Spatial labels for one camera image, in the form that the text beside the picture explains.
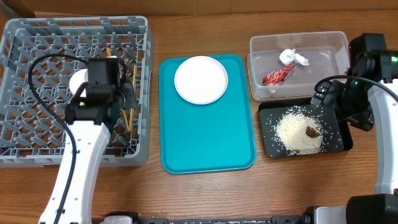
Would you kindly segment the brown food piece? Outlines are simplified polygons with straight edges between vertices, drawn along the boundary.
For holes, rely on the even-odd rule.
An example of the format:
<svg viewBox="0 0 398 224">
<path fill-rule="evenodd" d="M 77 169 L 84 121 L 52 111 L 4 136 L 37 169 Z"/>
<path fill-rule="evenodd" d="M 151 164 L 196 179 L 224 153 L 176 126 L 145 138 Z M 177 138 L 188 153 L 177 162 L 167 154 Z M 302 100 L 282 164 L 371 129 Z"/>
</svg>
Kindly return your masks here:
<svg viewBox="0 0 398 224">
<path fill-rule="evenodd" d="M 317 132 L 316 129 L 309 127 L 309 126 L 307 126 L 305 133 L 310 138 L 317 138 L 321 135 L 319 132 Z"/>
</svg>

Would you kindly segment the grey bowl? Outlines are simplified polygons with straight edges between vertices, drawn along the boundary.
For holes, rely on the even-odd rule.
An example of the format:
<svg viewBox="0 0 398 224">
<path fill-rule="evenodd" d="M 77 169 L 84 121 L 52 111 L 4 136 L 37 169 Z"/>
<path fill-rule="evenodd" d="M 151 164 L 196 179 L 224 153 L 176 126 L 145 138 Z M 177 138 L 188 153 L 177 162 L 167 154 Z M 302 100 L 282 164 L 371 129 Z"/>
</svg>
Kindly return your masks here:
<svg viewBox="0 0 398 224">
<path fill-rule="evenodd" d="M 70 78 L 69 81 L 69 89 L 71 94 L 74 96 L 75 93 L 77 92 L 78 88 L 80 87 L 80 85 L 84 82 L 88 81 L 88 69 L 81 69 L 81 70 L 77 70 L 72 77 Z"/>
</svg>

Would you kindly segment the large white plate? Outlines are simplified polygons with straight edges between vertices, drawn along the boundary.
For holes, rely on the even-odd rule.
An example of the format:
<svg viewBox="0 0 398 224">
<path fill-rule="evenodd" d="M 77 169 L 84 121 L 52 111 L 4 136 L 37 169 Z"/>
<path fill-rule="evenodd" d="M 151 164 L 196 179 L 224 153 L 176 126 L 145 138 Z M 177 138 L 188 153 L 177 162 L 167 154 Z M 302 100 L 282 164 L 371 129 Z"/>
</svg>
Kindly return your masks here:
<svg viewBox="0 0 398 224">
<path fill-rule="evenodd" d="M 225 67 L 208 56 L 195 56 L 182 62 L 175 72 L 177 93 L 187 102 L 206 105 L 221 98 L 229 77 Z"/>
</svg>

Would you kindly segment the white napkin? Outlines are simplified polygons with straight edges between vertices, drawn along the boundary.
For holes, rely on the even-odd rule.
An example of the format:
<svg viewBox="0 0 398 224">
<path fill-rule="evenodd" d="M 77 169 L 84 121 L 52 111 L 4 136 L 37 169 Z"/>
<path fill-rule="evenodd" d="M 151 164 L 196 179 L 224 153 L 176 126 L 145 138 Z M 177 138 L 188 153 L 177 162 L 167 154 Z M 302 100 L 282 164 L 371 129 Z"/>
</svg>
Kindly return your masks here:
<svg viewBox="0 0 398 224">
<path fill-rule="evenodd" d="M 292 62 L 295 62 L 303 66 L 309 66 L 308 59 L 296 53 L 295 49 L 285 49 L 280 53 L 279 60 L 284 65 L 290 65 Z"/>
</svg>

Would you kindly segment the red snack wrapper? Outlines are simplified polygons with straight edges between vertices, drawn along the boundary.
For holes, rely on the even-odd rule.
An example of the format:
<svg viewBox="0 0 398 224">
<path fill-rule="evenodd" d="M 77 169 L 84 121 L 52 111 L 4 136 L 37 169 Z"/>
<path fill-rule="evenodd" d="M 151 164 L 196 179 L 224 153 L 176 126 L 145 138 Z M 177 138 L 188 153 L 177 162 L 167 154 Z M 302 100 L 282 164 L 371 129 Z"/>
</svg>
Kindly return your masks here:
<svg viewBox="0 0 398 224">
<path fill-rule="evenodd" d="M 282 85 L 295 65 L 286 65 L 283 69 L 275 70 L 268 73 L 263 79 L 262 84 L 267 86 Z"/>
</svg>

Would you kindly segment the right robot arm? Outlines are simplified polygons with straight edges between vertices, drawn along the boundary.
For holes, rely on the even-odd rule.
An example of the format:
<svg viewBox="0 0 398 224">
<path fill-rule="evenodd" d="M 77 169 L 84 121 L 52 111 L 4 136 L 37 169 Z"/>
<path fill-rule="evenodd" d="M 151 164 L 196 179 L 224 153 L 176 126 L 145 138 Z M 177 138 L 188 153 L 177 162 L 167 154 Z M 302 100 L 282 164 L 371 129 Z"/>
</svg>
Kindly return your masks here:
<svg viewBox="0 0 398 224">
<path fill-rule="evenodd" d="M 334 110 L 339 121 L 376 129 L 375 193 L 351 197 L 346 205 L 313 207 L 302 223 L 397 223 L 397 51 L 383 34 L 363 33 L 349 43 L 346 75 L 315 84 L 313 106 Z"/>
</svg>

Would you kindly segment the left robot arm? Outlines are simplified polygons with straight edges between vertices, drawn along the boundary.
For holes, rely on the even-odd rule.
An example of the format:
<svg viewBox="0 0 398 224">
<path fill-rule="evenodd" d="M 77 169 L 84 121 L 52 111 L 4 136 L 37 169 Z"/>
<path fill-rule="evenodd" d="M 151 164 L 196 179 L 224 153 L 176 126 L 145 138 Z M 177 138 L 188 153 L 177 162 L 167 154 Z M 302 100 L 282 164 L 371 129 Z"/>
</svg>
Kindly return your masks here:
<svg viewBox="0 0 398 224">
<path fill-rule="evenodd" d="M 40 223 L 91 223 L 91 208 L 101 158 L 117 121 L 132 129 L 137 108 L 134 84 L 125 62 L 115 56 L 90 58 L 69 82 L 73 95 L 65 117 L 50 114 L 67 137 L 50 200 Z"/>
</svg>

